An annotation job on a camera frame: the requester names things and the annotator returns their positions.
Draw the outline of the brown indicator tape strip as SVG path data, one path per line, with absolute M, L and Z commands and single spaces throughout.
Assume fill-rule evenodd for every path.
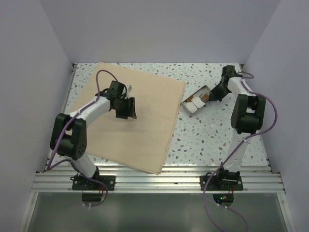
M 202 96 L 200 98 L 203 102 L 207 102 L 209 100 L 209 95 L 208 94 L 205 94 L 204 96 Z

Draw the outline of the metal instrument tray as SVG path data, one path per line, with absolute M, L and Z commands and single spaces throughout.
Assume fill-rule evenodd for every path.
M 189 113 L 194 114 L 197 110 L 204 107 L 209 101 L 211 90 L 207 85 L 204 85 L 195 93 L 185 99 L 181 106 Z

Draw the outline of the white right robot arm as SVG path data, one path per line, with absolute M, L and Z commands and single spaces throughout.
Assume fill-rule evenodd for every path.
M 266 99 L 252 93 L 244 77 L 237 73 L 232 65 L 223 67 L 221 80 L 210 91 L 209 101 L 222 101 L 229 93 L 235 96 L 236 102 L 230 119 L 233 136 L 223 168 L 236 173 L 240 171 L 242 159 L 252 136 L 263 125 Z

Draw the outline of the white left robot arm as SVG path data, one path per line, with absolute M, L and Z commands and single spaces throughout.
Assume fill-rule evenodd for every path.
M 70 113 L 60 113 L 55 118 L 50 148 L 52 157 L 56 154 L 69 161 L 84 177 L 83 184 L 91 190 L 97 189 L 100 177 L 98 168 L 85 153 L 87 148 L 87 127 L 103 114 L 114 110 L 121 119 L 136 119 L 135 98 L 130 97 L 132 87 L 112 81 L 109 88 L 99 91 L 83 107 Z

